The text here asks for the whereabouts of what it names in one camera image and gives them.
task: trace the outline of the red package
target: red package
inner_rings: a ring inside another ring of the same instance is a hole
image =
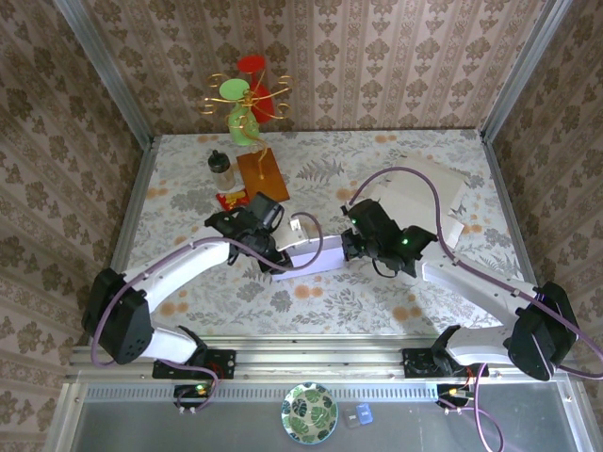
[[[247,190],[236,191],[235,193],[218,193],[216,199],[226,212],[230,212],[240,205],[249,204]]]

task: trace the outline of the spice jar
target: spice jar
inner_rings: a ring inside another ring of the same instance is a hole
[[[230,190],[235,186],[235,172],[230,166],[228,155],[214,150],[207,159],[207,165],[209,165],[218,190]]]

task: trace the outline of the decorative plate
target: decorative plate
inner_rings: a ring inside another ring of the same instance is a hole
[[[281,407],[281,421],[288,435],[301,444],[318,444],[329,438],[339,411],[327,388],[318,383],[298,384]]]

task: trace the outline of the damask wallpaper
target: damask wallpaper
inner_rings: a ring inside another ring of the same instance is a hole
[[[0,450],[41,450],[139,151],[72,30],[0,1]]]
[[[156,135],[224,131],[211,73],[267,57],[297,88],[266,130],[475,128],[544,0],[83,0]]]
[[[603,345],[603,2],[572,4],[494,144],[537,277]],[[603,384],[587,389],[603,426]]]

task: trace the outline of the orange wooden board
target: orange wooden board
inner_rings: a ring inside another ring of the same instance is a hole
[[[264,179],[260,179],[257,159],[261,153],[246,153],[236,158],[238,170],[243,177],[243,184],[247,188],[249,199],[252,200],[258,191],[277,202],[287,201],[289,192],[286,190],[285,181],[274,158],[272,149],[268,148],[266,156],[262,160]]]

